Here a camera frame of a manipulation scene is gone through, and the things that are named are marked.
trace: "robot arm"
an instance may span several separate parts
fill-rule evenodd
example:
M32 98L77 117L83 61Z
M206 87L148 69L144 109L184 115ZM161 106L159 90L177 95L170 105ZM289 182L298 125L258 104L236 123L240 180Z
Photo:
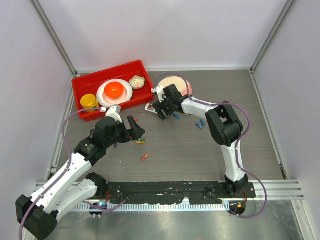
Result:
M158 96L158 101L152 106L162 120L174 112L195 115L207 120L214 141L222 149L228 190L233 195L242 194L248 184L248 176L239 169L236 161L235 145L241 136L243 125L234 109L229 105L214 105L199 101L195 97L190 99L188 96L182 96L174 84L167 87L157 86L152 89L152 92ZM238 144L238 161L242 167L240 143Z
M107 148L115 143L138 140L145 131L132 116L128 116L131 129L126 129L119 113L121 107L110 107L105 117L100 119L90 136L79 142L71 155L71 165L65 175L36 203L28 215L24 227L38 240L47 238L62 217L82 201L94 196L102 197L107 191L107 181L96 173L89 173L78 185L73 183L106 155ZM16 201L17 221L21 223L31 204L67 168L68 162L38 191L30 197L21 195Z

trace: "blue battery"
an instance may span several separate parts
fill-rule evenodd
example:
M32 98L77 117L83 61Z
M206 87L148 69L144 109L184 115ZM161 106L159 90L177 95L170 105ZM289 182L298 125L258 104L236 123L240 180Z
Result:
M196 125L198 128L200 128L200 129L203 128L199 123L196 123L195 125Z
M180 119L180 116L178 116L177 114L172 114L176 119Z
M205 126L205 121L203 121L202 119L200 119L200 122L201 122L202 126Z

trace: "yellow cup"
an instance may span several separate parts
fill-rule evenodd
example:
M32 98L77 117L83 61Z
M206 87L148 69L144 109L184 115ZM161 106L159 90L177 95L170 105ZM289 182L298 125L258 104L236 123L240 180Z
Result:
M99 103L95 95L93 94L86 94L84 95L81 100L80 104L84 109L91 109L91 108L99 108ZM87 113L92 113L96 110L87 110Z

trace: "white wall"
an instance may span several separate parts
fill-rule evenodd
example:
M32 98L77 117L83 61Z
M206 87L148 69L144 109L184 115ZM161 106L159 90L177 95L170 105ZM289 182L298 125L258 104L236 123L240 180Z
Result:
M72 76L28 0L1 1L0 33L0 238L16 240L16 199L45 180Z
M257 69L288 176L320 226L320 1L298 0Z
M40 0L79 71L251 67L286 0Z

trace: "red plastic container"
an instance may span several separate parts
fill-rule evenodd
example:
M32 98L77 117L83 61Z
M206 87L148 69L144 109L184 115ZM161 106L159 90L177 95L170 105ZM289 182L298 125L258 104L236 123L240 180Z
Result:
M151 93L153 85L142 61L138 60L74 78L72 80L72 87L76 109L83 109L80 104L81 98L86 94L93 94L96 96L98 88L105 81L111 79L122 79L129 82L129 80L136 75L145 78L144 87L137 90L134 89L131 100L120 104L121 110L133 108L135 106L151 102L154 99L154 95ZM97 118L101 118L104 115L105 113L100 111L83 111L78 113L79 118L84 119L87 122Z

